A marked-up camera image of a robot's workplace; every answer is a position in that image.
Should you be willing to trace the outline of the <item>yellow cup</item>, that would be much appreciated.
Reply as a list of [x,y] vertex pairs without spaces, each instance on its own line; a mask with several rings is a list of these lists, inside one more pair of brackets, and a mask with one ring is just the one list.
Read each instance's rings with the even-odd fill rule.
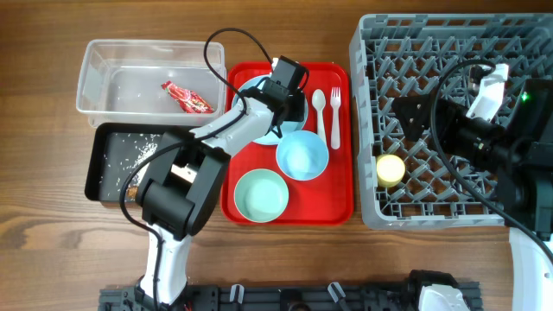
[[395,187],[405,174],[404,161],[397,155],[380,155],[376,169],[380,187]]

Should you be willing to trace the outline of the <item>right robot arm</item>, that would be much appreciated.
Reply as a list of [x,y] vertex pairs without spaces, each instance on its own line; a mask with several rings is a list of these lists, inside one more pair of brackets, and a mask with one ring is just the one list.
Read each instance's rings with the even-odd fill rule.
[[[504,99],[509,67],[467,60],[429,93],[396,98],[392,110],[405,137],[424,131],[450,175],[509,227],[515,310],[552,308],[552,82],[527,79],[505,126],[493,119]],[[460,156],[497,177],[497,207],[448,159]]]

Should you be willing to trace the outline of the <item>light blue bowl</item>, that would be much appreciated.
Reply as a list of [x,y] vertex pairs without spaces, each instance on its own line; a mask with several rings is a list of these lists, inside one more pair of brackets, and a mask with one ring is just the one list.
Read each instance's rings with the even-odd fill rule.
[[329,151],[326,143],[314,132],[294,131],[277,145],[276,164],[293,180],[312,181],[327,169]]

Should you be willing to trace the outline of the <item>rice food waste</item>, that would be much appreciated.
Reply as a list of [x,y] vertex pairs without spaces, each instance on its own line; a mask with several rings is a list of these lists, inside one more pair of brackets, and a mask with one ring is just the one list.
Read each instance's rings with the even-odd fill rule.
[[161,134],[109,134],[99,179],[99,199],[118,201],[122,184],[128,175],[156,152],[161,139]]

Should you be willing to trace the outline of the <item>red snack wrapper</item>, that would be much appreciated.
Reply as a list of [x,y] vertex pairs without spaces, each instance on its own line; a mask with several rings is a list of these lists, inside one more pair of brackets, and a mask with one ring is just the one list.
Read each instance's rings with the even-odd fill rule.
[[162,84],[162,89],[173,99],[186,113],[210,114],[214,109],[207,101],[196,92],[181,88],[172,81]]

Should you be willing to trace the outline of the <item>green bowl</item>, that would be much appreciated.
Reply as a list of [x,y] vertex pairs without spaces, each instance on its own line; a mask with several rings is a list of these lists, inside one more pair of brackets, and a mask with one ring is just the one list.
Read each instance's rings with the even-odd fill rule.
[[244,174],[234,188],[238,212],[253,223],[278,219],[289,203],[289,189],[276,172],[258,168]]

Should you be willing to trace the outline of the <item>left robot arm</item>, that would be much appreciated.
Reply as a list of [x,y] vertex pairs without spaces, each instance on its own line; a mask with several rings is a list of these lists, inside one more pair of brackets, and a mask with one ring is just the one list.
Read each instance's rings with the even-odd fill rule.
[[178,303],[187,287],[191,241],[213,212],[230,160],[304,115],[305,79],[303,73],[273,73],[260,86],[237,92],[238,103],[211,123],[166,132],[127,177],[121,211],[149,235],[146,273],[136,290],[143,308],[170,310]]

